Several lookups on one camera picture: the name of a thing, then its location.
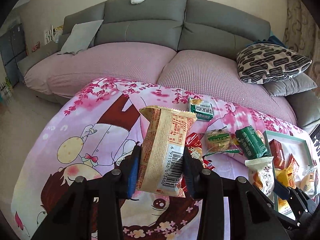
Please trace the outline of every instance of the sofa backrest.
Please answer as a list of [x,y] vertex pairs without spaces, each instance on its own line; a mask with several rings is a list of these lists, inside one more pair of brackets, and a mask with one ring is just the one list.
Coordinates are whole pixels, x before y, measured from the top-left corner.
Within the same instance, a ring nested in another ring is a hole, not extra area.
[[62,35],[59,38],[58,50],[60,51],[67,38],[70,36],[73,26],[79,23],[103,20],[105,2],[88,7],[80,12],[68,15],[64,18]]
[[102,19],[94,46],[145,42],[236,60],[236,54],[248,44],[270,36],[268,21],[208,0],[145,0],[135,5],[130,0],[107,0],[65,17],[58,50],[75,24]]
[[145,42],[177,50],[186,0],[108,0],[94,45],[110,42]]
[[201,50],[235,60],[252,41],[268,39],[270,23],[208,0],[187,0],[178,50]]

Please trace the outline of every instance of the cartoon print blanket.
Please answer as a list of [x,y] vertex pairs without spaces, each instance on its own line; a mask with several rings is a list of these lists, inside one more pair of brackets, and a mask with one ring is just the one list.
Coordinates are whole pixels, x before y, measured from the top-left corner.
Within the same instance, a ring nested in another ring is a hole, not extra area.
[[[300,128],[252,109],[178,88],[106,77],[95,80],[71,99],[40,134],[28,154],[16,183],[11,225],[21,239],[30,239],[47,212],[79,175],[100,178],[119,165],[140,145],[148,121],[138,110],[149,105],[187,110],[188,97],[203,98],[212,104],[214,118],[196,121],[189,133],[237,129],[252,125],[261,132],[272,130],[306,140],[313,158],[315,148]],[[222,177],[248,177],[247,168],[226,155],[207,157]],[[97,212],[97,200],[93,215]],[[132,200],[122,201],[124,239],[196,239],[201,201],[136,191]],[[228,200],[225,200],[225,239],[229,233]],[[91,225],[92,239],[97,224]]]

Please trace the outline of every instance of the patterned pillow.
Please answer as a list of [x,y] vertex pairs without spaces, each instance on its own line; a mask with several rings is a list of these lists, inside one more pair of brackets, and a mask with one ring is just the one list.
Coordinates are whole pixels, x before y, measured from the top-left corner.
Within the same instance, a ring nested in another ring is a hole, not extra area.
[[241,81],[254,84],[290,79],[305,71],[311,62],[293,50],[270,43],[254,44],[237,54]]

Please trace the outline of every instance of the blue cloth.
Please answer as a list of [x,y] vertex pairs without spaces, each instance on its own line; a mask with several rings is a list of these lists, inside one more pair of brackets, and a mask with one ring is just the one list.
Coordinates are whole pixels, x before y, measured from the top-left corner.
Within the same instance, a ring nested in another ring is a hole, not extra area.
[[270,36],[269,39],[266,41],[266,40],[263,40],[263,41],[255,41],[249,45],[247,45],[247,47],[253,45],[253,44],[258,44],[258,43],[271,43],[271,44],[275,44],[275,45],[279,45],[281,47],[284,47],[284,48],[288,48],[286,45],[284,45],[281,40],[279,40],[276,36]]

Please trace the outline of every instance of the red box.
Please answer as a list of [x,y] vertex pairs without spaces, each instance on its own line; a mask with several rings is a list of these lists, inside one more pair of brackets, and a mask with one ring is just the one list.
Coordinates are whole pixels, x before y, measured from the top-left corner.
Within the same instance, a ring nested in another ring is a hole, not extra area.
[[285,158],[281,143],[273,139],[271,142],[269,142],[269,146],[273,156],[273,164],[275,168],[283,170]]

